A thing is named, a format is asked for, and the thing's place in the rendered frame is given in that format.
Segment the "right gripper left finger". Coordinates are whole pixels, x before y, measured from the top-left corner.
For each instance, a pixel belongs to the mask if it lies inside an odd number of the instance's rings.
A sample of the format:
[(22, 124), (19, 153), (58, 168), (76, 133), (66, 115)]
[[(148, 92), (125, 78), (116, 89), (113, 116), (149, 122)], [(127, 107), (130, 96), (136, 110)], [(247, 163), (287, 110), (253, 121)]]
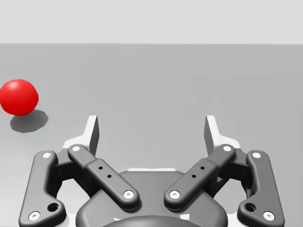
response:
[(62, 183), (74, 179), (89, 196), (103, 190), (121, 209), (140, 204), (138, 191), (106, 161), (95, 156), (99, 141), (98, 117), (88, 117), (82, 135), (65, 141), (59, 153), (35, 154), (18, 219), (19, 227), (58, 227), (67, 218), (57, 199)]

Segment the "red ball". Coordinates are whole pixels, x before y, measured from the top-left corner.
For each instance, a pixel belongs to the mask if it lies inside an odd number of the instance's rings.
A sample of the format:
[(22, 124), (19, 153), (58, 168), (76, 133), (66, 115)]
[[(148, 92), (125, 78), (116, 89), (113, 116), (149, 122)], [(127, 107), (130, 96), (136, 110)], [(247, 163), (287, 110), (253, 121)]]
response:
[(0, 88), (0, 106), (8, 114), (27, 115), (34, 111), (38, 102), (38, 92), (29, 81), (13, 79)]

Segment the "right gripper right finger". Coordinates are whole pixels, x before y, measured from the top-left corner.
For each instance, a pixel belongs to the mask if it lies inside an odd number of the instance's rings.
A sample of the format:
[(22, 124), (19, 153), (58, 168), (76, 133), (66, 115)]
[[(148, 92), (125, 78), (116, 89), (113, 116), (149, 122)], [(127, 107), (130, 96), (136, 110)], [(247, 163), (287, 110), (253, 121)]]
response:
[(164, 193), (169, 210), (184, 208), (204, 190), (214, 196), (229, 179), (238, 180), (247, 198), (237, 219), (247, 227), (284, 227), (285, 216), (269, 155), (242, 151), (237, 140), (220, 134), (213, 115), (205, 118), (204, 140), (208, 156), (200, 159)]

